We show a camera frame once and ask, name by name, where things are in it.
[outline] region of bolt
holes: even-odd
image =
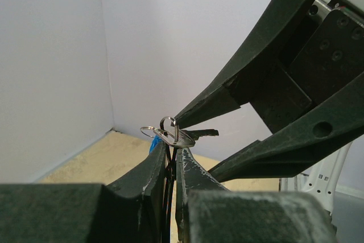
[[[339,61],[341,58],[342,58],[342,51],[337,50],[337,51],[334,51],[334,52],[332,53],[332,57],[331,57],[331,59],[332,59],[333,61]]]
[[[330,41],[328,39],[322,40],[320,44],[320,50],[325,50],[330,46]]]
[[[354,40],[360,40],[364,36],[364,29],[361,27],[357,27],[354,29],[353,33],[351,34],[351,38]]]
[[[348,17],[339,18],[336,23],[339,28],[344,28],[349,24],[349,18]]]
[[[316,5],[312,5],[309,8],[308,14],[309,15],[315,15],[315,14],[317,14],[318,11],[319,11],[319,8]]]

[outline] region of key ring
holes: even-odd
[[[154,136],[148,135],[147,133],[144,132],[144,130],[152,130],[153,132],[161,132],[161,133],[165,133],[166,131],[154,126],[143,126],[140,128],[140,132],[142,132],[145,136],[148,136],[150,138],[154,138]]]
[[[173,135],[171,132],[164,129],[164,121],[170,120],[173,123],[175,128],[175,134]],[[177,148],[186,148],[192,147],[195,145],[195,140],[193,140],[187,133],[180,131],[180,127],[178,126],[177,121],[169,116],[166,116],[160,120],[160,128],[154,126],[144,126],[140,128],[140,131],[150,137],[154,138],[155,136],[148,135],[145,133],[145,130],[152,130],[155,135],[160,137],[167,145]]]

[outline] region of white robot part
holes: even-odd
[[[334,207],[337,180],[352,142],[316,163],[301,191],[307,192],[321,203],[330,215]]]

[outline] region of black cord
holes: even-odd
[[[173,197],[173,186],[176,179],[176,155],[178,148],[173,149],[173,156],[168,162],[166,167],[166,187],[164,189],[163,197],[163,216],[162,217],[162,234],[161,242],[171,242],[171,208],[172,208],[172,197]],[[166,146],[166,153],[170,153],[169,146]]]

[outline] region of beige floor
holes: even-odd
[[[150,142],[118,132],[110,132],[100,141],[45,177],[42,183],[101,182],[109,184],[127,173],[141,161],[149,151]],[[218,161],[194,155],[205,169]],[[223,183],[233,191],[277,191],[278,179],[237,179]],[[177,242],[177,225],[172,206],[171,242]]]

